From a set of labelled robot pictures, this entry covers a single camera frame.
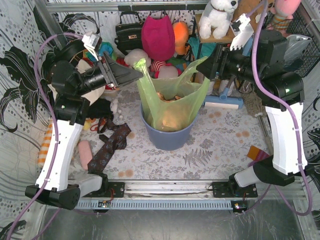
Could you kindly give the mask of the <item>blue lint roller mop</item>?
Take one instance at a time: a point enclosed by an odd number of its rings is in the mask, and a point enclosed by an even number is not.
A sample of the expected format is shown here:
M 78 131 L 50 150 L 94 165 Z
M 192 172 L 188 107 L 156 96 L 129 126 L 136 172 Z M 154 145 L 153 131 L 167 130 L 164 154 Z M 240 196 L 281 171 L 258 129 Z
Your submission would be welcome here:
M 218 95 L 207 95 L 204 99 L 203 106 L 204 107 L 212 107 L 212 108 L 226 108 L 226 109 L 241 109 L 244 106 L 244 101 L 241 97 L 231 97 L 228 96 L 228 92 L 231 89 L 232 83 L 236 80 L 236 76 L 232 75 L 228 80 L 228 83 L 224 87 L 223 91 Z

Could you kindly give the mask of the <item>green plastic trash bag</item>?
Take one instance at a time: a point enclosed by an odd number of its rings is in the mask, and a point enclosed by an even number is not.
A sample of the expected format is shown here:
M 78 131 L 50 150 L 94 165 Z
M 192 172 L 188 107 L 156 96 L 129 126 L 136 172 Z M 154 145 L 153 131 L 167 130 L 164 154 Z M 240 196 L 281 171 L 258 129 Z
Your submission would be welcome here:
M 144 120 L 152 128 L 162 132 L 177 132 L 188 127 L 196 118 L 205 97 L 210 80 L 193 82 L 197 66 L 207 60 L 202 57 L 191 62 L 176 78 L 152 78 L 142 58 L 134 69 L 143 76 L 136 82 L 144 113 Z

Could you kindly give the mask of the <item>blue trash bin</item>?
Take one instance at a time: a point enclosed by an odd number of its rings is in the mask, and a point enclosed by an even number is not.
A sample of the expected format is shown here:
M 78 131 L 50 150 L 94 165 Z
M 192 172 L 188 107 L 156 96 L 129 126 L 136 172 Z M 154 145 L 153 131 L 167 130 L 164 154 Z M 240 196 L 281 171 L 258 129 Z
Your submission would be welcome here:
M 182 148 L 184 144 L 187 142 L 189 135 L 191 133 L 192 127 L 195 124 L 198 117 L 196 116 L 193 122 L 188 127 L 182 130 L 174 131 L 174 132 L 165 132 L 165 131 L 154 129 L 145 121 L 142 104 L 140 104 L 139 106 L 139 111 L 140 111 L 141 120 L 146 127 L 149 140 L 157 149 L 160 149 L 163 151 L 174 151 Z

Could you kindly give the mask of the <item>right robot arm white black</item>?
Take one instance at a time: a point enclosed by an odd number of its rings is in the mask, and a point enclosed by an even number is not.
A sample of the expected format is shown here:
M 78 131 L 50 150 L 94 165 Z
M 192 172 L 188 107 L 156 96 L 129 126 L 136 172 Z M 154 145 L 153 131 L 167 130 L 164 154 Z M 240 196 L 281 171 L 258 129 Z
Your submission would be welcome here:
M 287 44 L 279 31 L 264 29 L 249 56 L 218 44 L 196 68 L 208 79 L 235 77 L 252 83 L 272 133 L 272 155 L 232 174 L 222 186 L 214 186 L 216 197 L 249 196 L 249 189 L 260 182 L 284 187 L 293 183 L 295 177 L 308 176 L 315 170 L 306 160 L 302 143 L 304 83 L 283 65 Z

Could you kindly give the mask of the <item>cream canvas tote bag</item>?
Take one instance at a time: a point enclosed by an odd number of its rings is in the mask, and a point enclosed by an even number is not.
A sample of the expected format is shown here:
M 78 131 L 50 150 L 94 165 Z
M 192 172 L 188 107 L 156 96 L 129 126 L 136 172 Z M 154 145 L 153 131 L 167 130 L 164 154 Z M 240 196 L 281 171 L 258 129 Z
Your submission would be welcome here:
M 92 67 L 83 59 L 81 59 L 77 66 L 75 67 L 79 73 L 84 73 L 86 70 L 91 69 Z M 48 84 L 49 89 L 52 91 L 53 101 L 57 98 L 57 91 L 54 89 L 52 84 Z M 92 90 L 86 94 L 83 94 L 82 97 L 86 98 L 90 102 L 90 106 L 103 94 L 105 87 L 99 87 L 95 90 Z

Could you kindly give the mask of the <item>black metal shelf rack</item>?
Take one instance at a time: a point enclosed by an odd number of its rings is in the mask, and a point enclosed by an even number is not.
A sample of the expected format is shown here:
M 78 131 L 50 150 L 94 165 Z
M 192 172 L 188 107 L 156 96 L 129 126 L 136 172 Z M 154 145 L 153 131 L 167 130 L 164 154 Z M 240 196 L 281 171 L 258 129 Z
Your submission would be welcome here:
M 253 13 L 250 16 L 250 24 L 255 31 L 257 26 L 258 26 L 258 21 L 260 19 L 261 14 L 259 13 Z M 198 33 L 200 31 L 199 28 L 199 21 L 201 19 L 201 14 L 195 14 L 195 20 L 191 21 L 193 23 L 193 28 L 192 28 L 192 35 L 190 35 L 188 43 L 191 47 L 192 54 L 193 54 L 193 60 L 198 60 L 202 57 L 207 57 L 209 56 L 212 51 L 214 50 L 215 46 L 217 43 L 219 44 L 231 44 L 232 39 L 234 37 L 234 34 L 232 30 L 228 30 L 227 35 L 223 39 L 218 39 L 215 40 L 212 36 L 208 39 L 202 39 Z M 252 49 L 253 45 L 253 34 L 252 36 L 248 39 L 246 44 L 242 47 L 243 50 L 243 55 L 249 56 L 250 51 Z M 200 80 L 200 77 L 196 75 L 195 73 L 192 75 L 192 82 L 200 83 L 202 80 Z

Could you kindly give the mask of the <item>teal folded cloth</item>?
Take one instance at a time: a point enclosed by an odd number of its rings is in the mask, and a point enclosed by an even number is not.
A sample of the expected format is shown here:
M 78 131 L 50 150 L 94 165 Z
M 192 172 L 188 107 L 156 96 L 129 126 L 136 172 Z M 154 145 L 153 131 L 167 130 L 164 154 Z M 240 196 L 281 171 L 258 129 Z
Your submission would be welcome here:
M 209 57 L 216 48 L 216 43 L 200 43 L 196 37 L 190 37 L 188 43 L 191 46 L 192 53 L 196 60 Z

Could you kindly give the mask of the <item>pink white pig plush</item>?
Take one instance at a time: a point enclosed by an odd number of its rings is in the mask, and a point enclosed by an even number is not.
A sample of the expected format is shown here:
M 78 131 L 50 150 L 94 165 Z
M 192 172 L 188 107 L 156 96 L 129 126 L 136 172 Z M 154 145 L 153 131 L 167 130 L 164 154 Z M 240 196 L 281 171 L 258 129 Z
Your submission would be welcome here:
M 151 72 L 154 73 L 155 79 L 176 78 L 182 74 L 182 71 L 171 63 L 165 61 L 154 60 L 150 65 Z

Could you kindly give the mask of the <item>white dog plush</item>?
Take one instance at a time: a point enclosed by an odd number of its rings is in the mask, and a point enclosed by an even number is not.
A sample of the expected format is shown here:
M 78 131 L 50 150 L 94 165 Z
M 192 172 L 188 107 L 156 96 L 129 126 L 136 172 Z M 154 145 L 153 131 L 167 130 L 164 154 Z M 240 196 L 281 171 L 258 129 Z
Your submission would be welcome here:
M 213 36 L 216 40 L 225 37 L 238 3 L 238 0 L 210 0 L 198 23 L 199 36 L 202 39 Z

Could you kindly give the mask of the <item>orange plush toy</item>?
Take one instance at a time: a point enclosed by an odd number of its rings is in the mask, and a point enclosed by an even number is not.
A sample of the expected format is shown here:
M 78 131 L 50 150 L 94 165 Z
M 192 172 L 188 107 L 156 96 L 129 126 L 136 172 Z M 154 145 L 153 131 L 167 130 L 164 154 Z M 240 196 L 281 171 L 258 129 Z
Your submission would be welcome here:
M 185 55 L 187 53 L 186 42 L 189 38 L 188 25 L 183 21 L 178 21 L 175 22 L 172 27 L 175 38 L 175 52 L 178 55 Z

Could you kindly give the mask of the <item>brown teddy bear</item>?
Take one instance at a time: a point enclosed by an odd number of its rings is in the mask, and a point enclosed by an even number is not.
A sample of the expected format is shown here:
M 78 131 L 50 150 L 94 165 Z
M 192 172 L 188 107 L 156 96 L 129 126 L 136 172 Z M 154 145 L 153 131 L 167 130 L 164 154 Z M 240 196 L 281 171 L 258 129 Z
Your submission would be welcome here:
M 257 8 L 250 15 L 250 24 L 255 32 L 257 29 L 257 26 L 258 26 L 258 21 L 260 19 L 260 15 L 261 15 L 263 8 L 264 8 L 263 0 L 239 0 L 238 7 L 233 14 L 233 19 L 232 19 L 231 23 L 232 24 L 235 23 L 242 14 L 248 14 L 248 13 L 252 12 L 260 4 L 260 2 L 262 2 L 260 7 Z

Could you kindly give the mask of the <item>pink sponge roll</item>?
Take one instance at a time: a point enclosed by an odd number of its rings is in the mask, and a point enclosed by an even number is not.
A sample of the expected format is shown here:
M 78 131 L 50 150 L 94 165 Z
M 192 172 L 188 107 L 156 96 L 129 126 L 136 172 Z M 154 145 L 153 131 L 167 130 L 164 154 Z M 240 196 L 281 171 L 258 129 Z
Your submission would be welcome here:
M 87 140 L 78 143 L 79 160 L 82 168 L 87 171 L 88 164 L 93 158 L 91 145 Z

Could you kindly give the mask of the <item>pink plush toy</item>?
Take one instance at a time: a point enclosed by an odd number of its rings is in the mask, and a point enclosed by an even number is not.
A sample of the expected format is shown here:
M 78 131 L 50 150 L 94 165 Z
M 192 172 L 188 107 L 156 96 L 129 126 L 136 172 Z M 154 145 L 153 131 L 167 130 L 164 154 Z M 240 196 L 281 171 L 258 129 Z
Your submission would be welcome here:
M 275 0 L 273 6 L 269 8 L 273 16 L 266 28 L 280 32 L 286 31 L 300 4 L 301 0 Z

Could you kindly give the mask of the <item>orange checked towel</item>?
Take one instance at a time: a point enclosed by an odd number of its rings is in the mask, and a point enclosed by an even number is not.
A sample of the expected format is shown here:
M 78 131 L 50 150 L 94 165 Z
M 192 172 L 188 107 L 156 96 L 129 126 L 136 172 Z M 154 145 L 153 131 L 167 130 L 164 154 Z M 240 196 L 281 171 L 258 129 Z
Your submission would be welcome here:
M 50 120 L 49 124 L 48 124 L 48 127 L 47 127 L 47 129 L 45 131 L 43 141 L 42 141 L 41 146 L 40 146 L 40 151 L 38 153 L 37 165 L 40 168 L 42 168 L 44 166 L 44 164 L 45 164 L 46 157 L 47 157 L 47 154 L 48 154 L 48 150 L 49 150 L 49 147 L 50 147 L 52 134 L 53 134 L 53 121 Z

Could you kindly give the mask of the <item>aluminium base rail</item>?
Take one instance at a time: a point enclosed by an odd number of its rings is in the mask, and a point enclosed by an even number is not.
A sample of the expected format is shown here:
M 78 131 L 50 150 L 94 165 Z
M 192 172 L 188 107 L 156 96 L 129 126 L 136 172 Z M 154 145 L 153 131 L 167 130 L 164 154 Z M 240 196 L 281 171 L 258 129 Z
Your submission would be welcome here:
M 231 194 L 226 180 L 109 180 L 106 189 L 90 189 L 85 181 L 69 181 L 62 194 L 66 210 L 231 210 L 241 212 L 262 200 L 281 200 L 273 186 L 256 183 Z

